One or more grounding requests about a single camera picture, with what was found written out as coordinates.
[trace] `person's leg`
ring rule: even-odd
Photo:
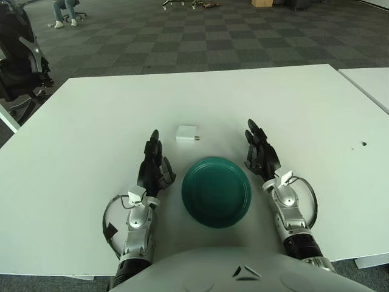
[[[67,12],[69,13],[69,16],[71,19],[75,19],[75,13],[74,13],[74,3],[75,0],[64,0],[65,6],[67,9]]]
[[[54,0],[53,8],[54,8],[54,17],[56,21],[63,23],[63,17],[61,13],[61,6],[65,4],[65,0]]]

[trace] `floor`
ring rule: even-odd
[[[49,92],[70,77],[319,63],[336,69],[389,66],[389,15],[370,5],[332,0],[293,12],[283,6],[256,9],[248,0],[218,2],[209,10],[188,3],[162,10],[158,0],[81,0],[76,10],[88,17],[76,28],[65,24],[58,30],[48,26],[54,22],[52,0],[37,0],[25,10],[56,83]],[[0,147],[11,136],[0,121]],[[376,291],[389,291],[387,266],[358,270],[347,260],[336,268]],[[1,290],[9,292],[104,291],[107,281],[0,275]]]

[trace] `robotic arm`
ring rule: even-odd
[[[290,187],[292,170],[281,167],[274,148],[267,143],[264,131],[248,121],[250,131],[246,139],[250,144],[245,165],[256,175],[262,176],[263,190],[269,193],[269,205],[274,222],[287,255],[311,265],[335,272],[331,262],[323,257],[310,227],[298,207],[298,196]]]
[[[112,286],[116,287],[151,265],[154,253],[153,229],[159,190],[176,179],[169,160],[162,157],[159,133],[154,130],[146,142],[145,159],[140,165],[137,185],[128,191],[131,210],[126,225],[128,237],[120,255],[119,267]]]

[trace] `office chair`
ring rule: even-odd
[[[79,5],[79,3],[80,3],[80,0],[75,0],[75,2],[74,2],[74,7],[75,7],[76,5]],[[66,9],[66,6],[65,6],[65,5],[62,5],[62,6],[61,6],[61,9]],[[75,13],[75,16],[76,16],[76,17],[77,17],[77,16],[80,17],[81,21],[84,20],[83,15],[84,15],[85,17],[88,16],[85,12],[76,12],[76,11],[74,11],[74,13]],[[68,23],[68,22],[69,22],[69,21],[68,21],[69,17],[70,17],[69,14],[65,14],[65,15],[63,16],[63,19]]]
[[[18,119],[24,123],[35,107],[35,101],[43,103],[47,97],[44,91],[35,94],[38,87],[52,87],[49,77],[49,62],[33,34],[24,4],[16,5],[13,0],[0,1],[0,49],[5,59],[0,60],[0,98],[7,102],[27,94],[29,98],[10,108],[11,116],[16,110],[26,110]]]

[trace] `black cable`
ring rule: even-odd
[[[123,206],[124,209],[130,210],[130,209],[132,209],[134,206],[131,206],[131,207],[126,207],[126,206],[124,206],[123,197],[125,197],[125,196],[128,197],[128,195],[121,195],[121,196],[120,196],[120,201],[122,202],[122,206]]]
[[[315,191],[314,191],[314,189],[312,188],[312,186],[310,185],[310,183],[306,179],[301,178],[299,176],[292,176],[291,178],[289,178],[289,180],[292,179],[292,178],[294,178],[294,181],[289,182],[288,184],[292,184],[292,183],[300,180],[303,183],[305,183],[305,185],[307,186],[307,188],[311,192],[312,199],[314,200],[314,217],[312,218],[311,222],[308,224],[308,227],[310,229],[312,229],[312,227],[314,227],[314,225],[315,225],[315,222],[316,222],[316,219],[317,219],[317,212],[318,212],[318,204],[317,204],[317,198],[316,198]]]
[[[132,207],[126,207],[124,206],[124,203],[123,203],[123,197],[125,196],[128,196],[128,195],[116,195],[114,196],[107,204],[107,206],[105,207],[105,211],[104,211],[104,215],[103,215],[103,234],[106,233],[106,230],[107,230],[107,226],[106,226],[106,215],[107,215],[107,211],[109,209],[109,207],[117,200],[120,198],[120,201],[122,202],[122,206],[124,209],[131,209]],[[120,258],[120,252],[118,252],[114,245],[112,244],[112,239],[109,238],[107,239],[107,243],[108,245],[112,248],[112,250],[114,251],[115,255],[117,256],[117,258],[119,259]]]

